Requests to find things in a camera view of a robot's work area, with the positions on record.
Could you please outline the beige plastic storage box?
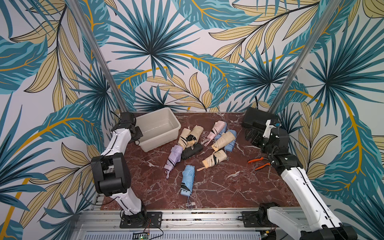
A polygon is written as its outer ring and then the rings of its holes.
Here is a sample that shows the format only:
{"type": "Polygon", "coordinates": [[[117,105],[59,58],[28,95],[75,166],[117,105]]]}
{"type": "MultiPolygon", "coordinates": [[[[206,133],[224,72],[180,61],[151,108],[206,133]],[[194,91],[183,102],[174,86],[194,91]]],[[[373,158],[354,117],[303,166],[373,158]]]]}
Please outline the beige plastic storage box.
{"type": "Polygon", "coordinates": [[[176,140],[181,124],[170,108],[163,108],[137,117],[137,127],[143,133],[139,146],[147,153],[176,140]]]}

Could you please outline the lavender umbrella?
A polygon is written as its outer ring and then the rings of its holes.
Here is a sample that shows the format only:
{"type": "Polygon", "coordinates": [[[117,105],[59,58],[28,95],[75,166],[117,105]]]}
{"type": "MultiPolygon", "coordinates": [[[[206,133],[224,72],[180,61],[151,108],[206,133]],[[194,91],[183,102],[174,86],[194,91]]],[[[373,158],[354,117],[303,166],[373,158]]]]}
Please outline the lavender umbrella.
{"type": "Polygon", "coordinates": [[[171,153],[167,159],[166,164],[164,165],[166,179],[169,178],[170,172],[175,168],[176,164],[181,161],[183,150],[183,147],[180,145],[175,145],[172,147],[171,153]]]}

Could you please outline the black umbrella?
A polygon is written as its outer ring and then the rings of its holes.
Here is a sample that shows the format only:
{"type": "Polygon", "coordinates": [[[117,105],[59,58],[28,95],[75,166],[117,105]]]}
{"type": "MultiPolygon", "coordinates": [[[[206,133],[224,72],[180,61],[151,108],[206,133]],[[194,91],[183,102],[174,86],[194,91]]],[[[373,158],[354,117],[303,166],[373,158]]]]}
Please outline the black umbrella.
{"type": "Polygon", "coordinates": [[[196,143],[195,145],[188,147],[185,150],[183,150],[183,152],[181,154],[181,159],[187,160],[187,159],[195,156],[196,154],[200,153],[203,149],[204,149],[204,146],[202,144],[196,143]]]}

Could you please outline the light blue umbrella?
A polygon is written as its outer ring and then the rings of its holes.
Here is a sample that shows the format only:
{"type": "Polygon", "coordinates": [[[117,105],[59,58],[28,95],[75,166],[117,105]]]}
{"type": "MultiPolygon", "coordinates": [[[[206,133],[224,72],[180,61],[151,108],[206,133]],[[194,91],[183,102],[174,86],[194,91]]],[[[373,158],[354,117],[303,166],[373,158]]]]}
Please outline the light blue umbrella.
{"type": "Polygon", "coordinates": [[[183,179],[181,182],[181,195],[185,197],[190,197],[193,191],[195,179],[195,167],[192,165],[187,165],[183,171],[183,179]]]}

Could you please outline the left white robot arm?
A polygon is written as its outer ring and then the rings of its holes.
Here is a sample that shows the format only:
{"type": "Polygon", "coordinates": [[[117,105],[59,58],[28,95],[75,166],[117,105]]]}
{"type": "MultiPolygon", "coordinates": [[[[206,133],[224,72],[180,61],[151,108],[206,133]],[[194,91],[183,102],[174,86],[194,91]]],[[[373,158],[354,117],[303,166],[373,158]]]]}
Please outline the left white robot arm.
{"type": "Polygon", "coordinates": [[[143,227],[147,212],[131,188],[132,178],[125,160],[129,143],[139,140],[143,134],[136,126],[136,118],[130,112],[122,112],[120,120],[111,130],[112,138],[100,156],[91,160],[91,170],[96,192],[111,197],[122,208],[122,224],[129,227],[143,227]]]}

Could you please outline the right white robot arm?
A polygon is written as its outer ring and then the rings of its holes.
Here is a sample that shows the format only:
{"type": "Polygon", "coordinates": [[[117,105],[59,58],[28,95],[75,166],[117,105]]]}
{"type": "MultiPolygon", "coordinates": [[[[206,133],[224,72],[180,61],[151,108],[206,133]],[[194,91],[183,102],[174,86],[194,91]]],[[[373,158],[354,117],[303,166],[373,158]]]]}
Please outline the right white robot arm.
{"type": "Polygon", "coordinates": [[[346,226],[325,204],[312,185],[299,158],[289,152],[289,135],[278,120],[245,120],[246,140],[268,156],[270,165],[289,186],[307,224],[300,222],[275,204],[266,204],[264,218],[294,240],[356,240],[353,227],[346,226]]]}

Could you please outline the blue folded umbrella back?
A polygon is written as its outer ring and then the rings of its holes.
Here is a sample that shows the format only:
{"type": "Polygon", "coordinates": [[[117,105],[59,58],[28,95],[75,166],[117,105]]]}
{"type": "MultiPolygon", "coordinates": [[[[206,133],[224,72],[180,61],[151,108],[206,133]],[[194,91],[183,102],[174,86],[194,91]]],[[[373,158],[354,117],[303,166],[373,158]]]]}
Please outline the blue folded umbrella back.
{"type": "Polygon", "coordinates": [[[227,129],[227,123],[225,123],[223,129],[218,133],[218,135],[215,136],[214,140],[216,142],[222,136],[222,134],[224,134],[226,132],[231,132],[235,136],[235,139],[224,147],[224,150],[226,152],[232,152],[234,147],[235,147],[236,138],[237,138],[237,132],[235,130],[228,130],[227,129]]]}

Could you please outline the tan folded umbrella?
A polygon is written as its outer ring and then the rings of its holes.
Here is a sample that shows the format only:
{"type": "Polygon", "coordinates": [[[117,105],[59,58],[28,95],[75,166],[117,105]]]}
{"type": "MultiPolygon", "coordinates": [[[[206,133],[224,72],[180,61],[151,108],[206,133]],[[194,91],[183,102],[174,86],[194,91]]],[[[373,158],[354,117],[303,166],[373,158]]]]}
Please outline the tan folded umbrella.
{"type": "Polygon", "coordinates": [[[228,144],[230,144],[236,137],[232,132],[226,132],[222,134],[222,136],[211,146],[211,148],[217,152],[220,149],[224,148],[228,144]]]}

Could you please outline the pink folded umbrella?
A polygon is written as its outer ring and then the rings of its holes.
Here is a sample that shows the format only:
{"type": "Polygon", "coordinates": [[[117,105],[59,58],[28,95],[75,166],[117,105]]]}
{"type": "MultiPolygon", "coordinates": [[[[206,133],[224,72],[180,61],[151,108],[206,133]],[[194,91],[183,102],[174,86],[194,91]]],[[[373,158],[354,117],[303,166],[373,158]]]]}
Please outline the pink folded umbrella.
{"type": "Polygon", "coordinates": [[[204,144],[204,146],[208,146],[212,140],[217,141],[222,136],[222,134],[225,132],[226,129],[227,129],[226,122],[224,121],[215,122],[214,127],[211,129],[210,133],[207,136],[207,142],[204,144]]]}

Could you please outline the beige umbrella by box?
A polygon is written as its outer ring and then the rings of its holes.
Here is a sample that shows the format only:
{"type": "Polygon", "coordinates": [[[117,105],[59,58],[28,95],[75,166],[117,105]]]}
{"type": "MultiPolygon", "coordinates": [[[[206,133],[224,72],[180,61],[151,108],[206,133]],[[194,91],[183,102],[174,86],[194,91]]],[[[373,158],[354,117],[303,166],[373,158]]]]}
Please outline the beige umbrella by box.
{"type": "Polygon", "coordinates": [[[190,132],[191,132],[190,129],[184,128],[180,134],[180,137],[178,140],[178,145],[181,146],[183,148],[183,150],[185,150],[187,148],[187,145],[188,145],[187,138],[190,135],[190,132]]]}

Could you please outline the black plastic tool case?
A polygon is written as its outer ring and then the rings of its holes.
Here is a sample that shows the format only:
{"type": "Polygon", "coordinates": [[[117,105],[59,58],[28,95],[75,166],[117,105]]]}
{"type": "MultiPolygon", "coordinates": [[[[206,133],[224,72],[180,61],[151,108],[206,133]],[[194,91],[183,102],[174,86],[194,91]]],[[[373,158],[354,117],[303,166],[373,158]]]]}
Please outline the black plastic tool case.
{"type": "Polygon", "coordinates": [[[267,120],[278,120],[277,115],[261,111],[256,108],[248,108],[245,112],[242,127],[246,129],[265,130],[267,120]]]}

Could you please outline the green circuit board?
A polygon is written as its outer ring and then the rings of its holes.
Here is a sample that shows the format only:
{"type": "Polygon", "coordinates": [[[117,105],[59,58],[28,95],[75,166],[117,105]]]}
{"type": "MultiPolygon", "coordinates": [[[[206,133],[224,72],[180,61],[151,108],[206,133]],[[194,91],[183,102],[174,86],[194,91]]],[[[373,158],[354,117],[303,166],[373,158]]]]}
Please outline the green circuit board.
{"type": "Polygon", "coordinates": [[[132,240],[148,240],[150,237],[149,233],[133,233],[132,240]]]}

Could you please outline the left aluminium corner post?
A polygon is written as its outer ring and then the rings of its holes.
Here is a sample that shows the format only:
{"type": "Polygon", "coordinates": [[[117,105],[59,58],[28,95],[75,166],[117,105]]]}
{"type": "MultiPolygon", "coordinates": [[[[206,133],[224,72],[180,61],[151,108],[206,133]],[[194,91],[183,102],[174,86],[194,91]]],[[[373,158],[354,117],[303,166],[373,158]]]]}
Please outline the left aluminium corner post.
{"type": "Polygon", "coordinates": [[[110,85],[110,88],[112,92],[114,93],[118,106],[120,107],[120,110],[122,112],[128,112],[128,108],[125,104],[125,101],[123,100],[121,94],[119,93],[118,86],[113,78],[113,75],[107,65],[107,62],[105,61],[105,58],[100,50],[100,47],[97,43],[97,40],[91,30],[91,26],[88,24],[87,19],[81,9],[81,6],[79,4],[79,1],[75,0],[68,0],[68,5],[70,9],[73,12],[73,15],[75,17],[75,20],[79,24],[81,30],[83,31],[86,40],[88,41],[90,45],[91,51],[94,53],[95,58],[102,69],[102,72],[104,76],[106,77],[106,80],[108,84],[110,85]]]}

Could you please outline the aluminium corner post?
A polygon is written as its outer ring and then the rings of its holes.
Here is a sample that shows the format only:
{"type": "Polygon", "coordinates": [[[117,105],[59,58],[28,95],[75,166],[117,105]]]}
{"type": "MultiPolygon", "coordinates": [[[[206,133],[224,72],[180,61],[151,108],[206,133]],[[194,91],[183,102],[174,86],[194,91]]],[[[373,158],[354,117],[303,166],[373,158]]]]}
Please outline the aluminium corner post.
{"type": "Polygon", "coordinates": [[[123,100],[121,94],[119,93],[118,86],[113,78],[113,75],[107,65],[107,62],[105,61],[105,58],[100,50],[100,47],[97,43],[97,40],[91,30],[91,26],[88,24],[87,19],[81,9],[81,6],[79,4],[79,1],[75,0],[68,0],[68,5],[70,9],[73,12],[73,15],[75,17],[75,20],[79,24],[81,30],[83,31],[86,40],[88,41],[90,45],[91,51],[94,53],[95,58],[102,69],[102,72],[104,76],[106,77],[106,80],[108,84],[110,85],[110,88],[112,92],[114,93],[118,106],[120,107],[120,110],[122,112],[128,112],[128,108],[125,104],[125,101],[123,100]]]}
{"type": "Polygon", "coordinates": [[[285,93],[287,92],[288,88],[290,87],[294,77],[296,76],[298,70],[300,69],[302,63],[306,59],[307,55],[311,52],[312,48],[316,44],[317,40],[322,35],[324,29],[327,27],[327,24],[329,20],[331,19],[333,13],[338,9],[339,4],[341,3],[341,0],[337,1],[330,1],[327,7],[325,8],[324,14],[320,17],[319,23],[315,26],[314,31],[312,34],[310,34],[306,44],[303,47],[303,50],[300,52],[297,60],[295,61],[295,64],[293,65],[292,69],[290,70],[287,78],[281,85],[281,88],[279,89],[279,92],[276,94],[276,97],[270,106],[268,112],[271,114],[275,114],[280,102],[283,100],[285,93]]]}

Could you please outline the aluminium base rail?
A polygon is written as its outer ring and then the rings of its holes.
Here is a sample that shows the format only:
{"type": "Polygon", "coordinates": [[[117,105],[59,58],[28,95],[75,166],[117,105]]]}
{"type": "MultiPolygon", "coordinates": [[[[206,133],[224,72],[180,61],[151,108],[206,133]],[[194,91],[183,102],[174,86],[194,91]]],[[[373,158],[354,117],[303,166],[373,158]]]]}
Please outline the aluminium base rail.
{"type": "MultiPolygon", "coordinates": [[[[301,208],[283,208],[300,222],[307,224],[301,208]]],[[[252,223],[256,209],[153,210],[149,212],[150,237],[153,240],[261,240],[266,231],[277,238],[294,240],[281,228],[252,223]]],[[[119,211],[86,211],[75,224],[72,240],[131,240],[133,233],[144,228],[123,225],[119,211]]]]}

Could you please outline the right aluminium corner post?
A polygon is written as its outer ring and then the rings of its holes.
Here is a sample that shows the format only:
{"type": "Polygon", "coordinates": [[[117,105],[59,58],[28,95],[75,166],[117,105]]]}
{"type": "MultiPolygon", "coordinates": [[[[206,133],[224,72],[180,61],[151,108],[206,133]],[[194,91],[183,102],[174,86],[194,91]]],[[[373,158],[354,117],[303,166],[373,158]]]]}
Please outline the right aluminium corner post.
{"type": "Polygon", "coordinates": [[[312,34],[310,34],[306,44],[303,47],[303,50],[300,52],[297,60],[295,61],[295,64],[293,65],[292,69],[290,70],[287,78],[281,85],[281,88],[279,89],[279,92],[276,94],[276,97],[270,106],[268,112],[271,114],[275,114],[280,102],[283,100],[285,93],[287,92],[288,88],[290,87],[294,77],[296,76],[298,70],[300,69],[302,63],[306,59],[307,55],[311,52],[312,48],[316,44],[317,40],[322,35],[324,29],[327,27],[327,24],[329,20],[331,19],[333,13],[338,9],[339,4],[341,3],[341,0],[337,1],[330,1],[327,7],[325,8],[324,14],[320,17],[319,23],[315,26],[314,31],[312,34]]]}

